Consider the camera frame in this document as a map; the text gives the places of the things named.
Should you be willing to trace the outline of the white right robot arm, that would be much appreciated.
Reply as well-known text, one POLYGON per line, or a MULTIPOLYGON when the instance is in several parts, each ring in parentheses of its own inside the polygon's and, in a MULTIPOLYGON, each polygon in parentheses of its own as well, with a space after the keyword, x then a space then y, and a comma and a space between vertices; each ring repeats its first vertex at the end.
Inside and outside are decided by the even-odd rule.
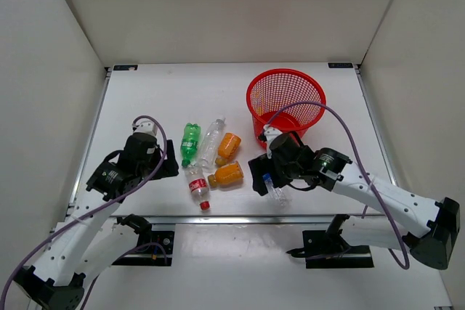
POLYGON ((348 214, 334 216, 327 230, 306 236, 304 247, 288 254, 315 260, 332 258, 359 245, 405 250, 418 262, 433 269, 448 268, 460 231, 460 205, 445 197, 436 201, 408 192, 364 172, 346 155, 324 147, 312 151, 295 132, 270 129, 260 138, 267 151, 248 162, 253 190, 261 196, 271 189, 307 183, 304 191, 317 187, 356 200, 380 213, 387 221, 372 224, 348 214))

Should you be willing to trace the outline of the clear blue cap bottle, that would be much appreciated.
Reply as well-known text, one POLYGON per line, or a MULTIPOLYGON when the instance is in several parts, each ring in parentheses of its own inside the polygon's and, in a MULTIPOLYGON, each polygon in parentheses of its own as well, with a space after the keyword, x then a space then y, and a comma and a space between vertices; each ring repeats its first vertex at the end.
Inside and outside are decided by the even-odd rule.
POLYGON ((265 174, 262 178, 267 188, 266 196, 270 198, 269 201, 278 208, 288 207, 290 200, 286 194, 286 191, 282 188, 273 186, 271 175, 265 174))

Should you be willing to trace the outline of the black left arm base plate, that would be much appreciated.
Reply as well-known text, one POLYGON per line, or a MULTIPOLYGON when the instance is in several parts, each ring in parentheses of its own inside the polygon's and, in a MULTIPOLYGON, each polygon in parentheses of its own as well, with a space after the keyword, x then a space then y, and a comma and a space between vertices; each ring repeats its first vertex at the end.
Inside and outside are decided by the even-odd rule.
POLYGON ((154 224, 139 236, 137 249, 113 262, 113 266, 171 266, 175 226, 154 224))

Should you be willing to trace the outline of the orange juice bottle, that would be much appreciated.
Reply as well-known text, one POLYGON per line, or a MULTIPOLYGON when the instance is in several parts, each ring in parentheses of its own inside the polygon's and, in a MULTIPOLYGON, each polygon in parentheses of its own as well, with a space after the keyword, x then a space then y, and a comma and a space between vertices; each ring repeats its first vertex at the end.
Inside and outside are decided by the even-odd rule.
POLYGON ((243 179, 243 171, 238 161, 228 163, 218 168, 214 174, 207 177, 211 187, 227 187, 243 179))
POLYGON ((241 138, 233 133, 226 133, 219 144, 215 164, 224 166, 233 158, 241 143, 241 138))

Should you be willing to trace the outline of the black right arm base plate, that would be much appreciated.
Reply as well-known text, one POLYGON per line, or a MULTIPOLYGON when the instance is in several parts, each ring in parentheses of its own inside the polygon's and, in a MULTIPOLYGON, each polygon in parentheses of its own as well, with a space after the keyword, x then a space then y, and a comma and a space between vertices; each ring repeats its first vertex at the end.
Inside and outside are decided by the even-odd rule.
POLYGON ((341 238, 332 239, 323 230, 302 232, 303 246, 286 253, 305 261, 306 269, 370 269, 374 267, 367 245, 349 246, 341 238))

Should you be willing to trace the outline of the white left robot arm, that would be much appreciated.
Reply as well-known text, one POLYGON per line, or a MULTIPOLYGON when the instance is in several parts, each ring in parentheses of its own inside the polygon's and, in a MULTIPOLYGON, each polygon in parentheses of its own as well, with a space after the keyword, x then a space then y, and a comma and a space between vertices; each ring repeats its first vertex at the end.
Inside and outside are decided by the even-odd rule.
POLYGON ((9 281, 43 309, 76 309, 84 291, 113 262, 150 248, 150 223, 134 214, 117 220, 96 245, 92 240, 129 194, 150 180, 177 176, 174 145, 158 145, 153 131, 134 131, 122 150, 107 155, 86 183, 86 191, 63 227, 41 243, 42 255, 21 264, 9 281))

